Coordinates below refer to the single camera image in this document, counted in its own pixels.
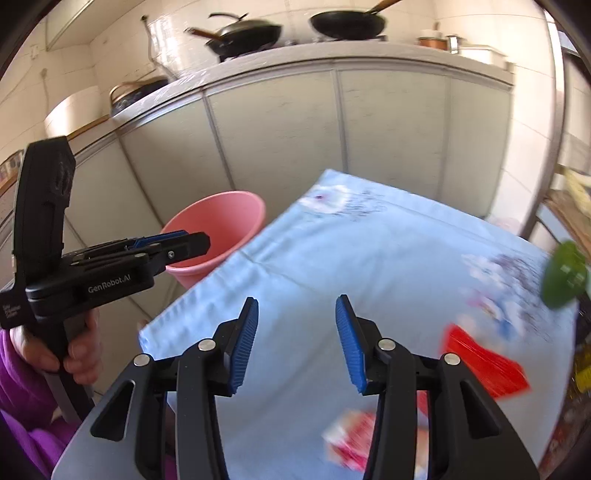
wooden handle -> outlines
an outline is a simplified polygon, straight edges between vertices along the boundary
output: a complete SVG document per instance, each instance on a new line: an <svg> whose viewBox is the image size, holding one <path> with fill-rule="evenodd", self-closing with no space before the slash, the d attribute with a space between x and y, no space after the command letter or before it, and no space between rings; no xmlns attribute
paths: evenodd
<svg viewBox="0 0 591 480"><path fill-rule="evenodd" d="M209 30L201 30L201 28L189 27L185 30L185 33L195 35L196 37L211 38L212 40L223 41L223 37L221 35L210 32Z"/></svg>
<svg viewBox="0 0 591 480"><path fill-rule="evenodd" d="M109 101L111 102L111 107L113 107L113 104L115 103L115 100L113 100L113 94L119 90L121 87L141 87L143 85L142 82L123 82L120 83L119 85L114 86L111 91L109 92Z"/></svg>
<svg viewBox="0 0 591 480"><path fill-rule="evenodd" d="M397 4L400 1L401 0L382 0L380 3L378 3L371 10L368 10L367 13L369 13L369 14L376 14L376 13L381 12L382 10L384 10L384 9L386 9L388 7L391 7L394 4Z"/></svg>

kitchen utensil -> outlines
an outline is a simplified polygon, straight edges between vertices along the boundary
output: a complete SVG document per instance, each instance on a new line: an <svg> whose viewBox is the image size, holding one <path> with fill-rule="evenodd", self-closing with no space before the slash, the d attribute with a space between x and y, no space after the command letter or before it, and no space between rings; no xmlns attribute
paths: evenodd
<svg viewBox="0 0 591 480"><path fill-rule="evenodd" d="M129 105L132 105L150 93L168 85L168 81L168 78L160 76L153 77L141 82L123 82L113 87L109 93L109 100L111 102L111 116L118 114L121 110L127 108ZM115 92L123 88L125 89L125 93L113 98Z"/></svg>
<svg viewBox="0 0 591 480"><path fill-rule="evenodd" d="M201 259L168 265L166 271L183 287L191 288L258 234L265 222L265 211L265 202L250 192L216 193L188 206L161 233L207 229L212 247Z"/></svg>
<svg viewBox="0 0 591 480"><path fill-rule="evenodd" d="M282 25L259 18L244 20L247 15L238 16L215 12L210 14L209 17L230 17L236 21L215 33L194 27L189 27L185 32L198 37L209 38L210 40L205 45L222 59L238 57L245 53L257 51L265 46L273 46L279 40Z"/></svg>
<svg viewBox="0 0 591 480"><path fill-rule="evenodd" d="M509 70L507 57L503 52L488 45L468 45L460 43L459 53L462 57L494 65L503 70Z"/></svg>
<svg viewBox="0 0 591 480"><path fill-rule="evenodd" d="M174 82L175 80L178 80L178 75L176 75L174 72L172 72L172 70L170 70L163 63L159 62L152 55L152 49L154 48L154 42L152 40L152 32L150 31L150 28L148 26L148 15L142 15L142 18L140 20L144 24L144 29L146 30L146 34L148 35L148 58L150 59L150 61L152 62L152 64L155 67L160 67L164 71L164 73L166 74L166 76L168 77L168 79L171 82Z"/></svg>
<svg viewBox="0 0 591 480"><path fill-rule="evenodd" d="M439 22L433 24L432 30L422 30L418 38L418 44L422 47L436 48L438 50L447 50L447 39L439 31Z"/></svg>
<svg viewBox="0 0 591 480"><path fill-rule="evenodd" d="M460 47L463 45L464 39L460 35L447 36L447 51L453 55L460 53Z"/></svg>
<svg viewBox="0 0 591 480"><path fill-rule="evenodd" d="M378 12L397 4L400 0L382 0L366 12L334 10L310 18L312 27L327 37L337 40L368 40L377 37L386 26L386 19Z"/></svg>

frying pan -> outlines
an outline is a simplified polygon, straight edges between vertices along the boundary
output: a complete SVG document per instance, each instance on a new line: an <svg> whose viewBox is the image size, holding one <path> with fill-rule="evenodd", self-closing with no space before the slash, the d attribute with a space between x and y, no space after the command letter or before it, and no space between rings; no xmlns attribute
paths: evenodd
<svg viewBox="0 0 591 480"><path fill-rule="evenodd" d="M310 18L312 27L327 37L338 40L368 40L377 37L386 26L386 19L380 15L385 8L400 0L382 0L371 10L335 10L322 12Z"/></svg>
<svg viewBox="0 0 591 480"><path fill-rule="evenodd" d="M238 57L257 51L266 45L274 45L279 40L281 25L262 19L244 20L246 15L239 17L235 14L213 13L209 17L231 17L236 21L215 33L193 27L186 29L185 32L209 38L210 40L205 45L221 59Z"/></svg>

floral pattern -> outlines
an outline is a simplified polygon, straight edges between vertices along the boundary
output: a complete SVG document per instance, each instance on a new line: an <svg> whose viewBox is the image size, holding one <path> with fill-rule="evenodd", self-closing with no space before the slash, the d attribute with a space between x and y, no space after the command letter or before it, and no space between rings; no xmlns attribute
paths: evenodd
<svg viewBox="0 0 591 480"><path fill-rule="evenodd" d="M351 192L344 185L333 187L314 185L299 202L315 212L339 213L345 209L350 197Z"/></svg>
<svg viewBox="0 0 591 480"><path fill-rule="evenodd" d="M482 284L467 296L467 305L477 308L493 322L496 338L479 330L468 314L458 317L458 324L481 344L499 351L503 343L525 339L529 333L549 340L549 325L540 322L548 316L538 294L541 275L522 258L500 255L494 258L462 255L469 274Z"/></svg>
<svg viewBox="0 0 591 480"><path fill-rule="evenodd" d="M344 185L314 185L298 202L313 214L348 216L352 220L386 210L381 195L371 190L354 192Z"/></svg>

green object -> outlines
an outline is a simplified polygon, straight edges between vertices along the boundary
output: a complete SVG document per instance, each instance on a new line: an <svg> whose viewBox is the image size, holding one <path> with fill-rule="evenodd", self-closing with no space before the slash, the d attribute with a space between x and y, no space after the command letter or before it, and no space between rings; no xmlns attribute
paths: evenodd
<svg viewBox="0 0 591 480"><path fill-rule="evenodd" d="M560 244L544 272L540 297L552 310L565 306L581 295L587 286L585 257L572 242Z"/></svg>

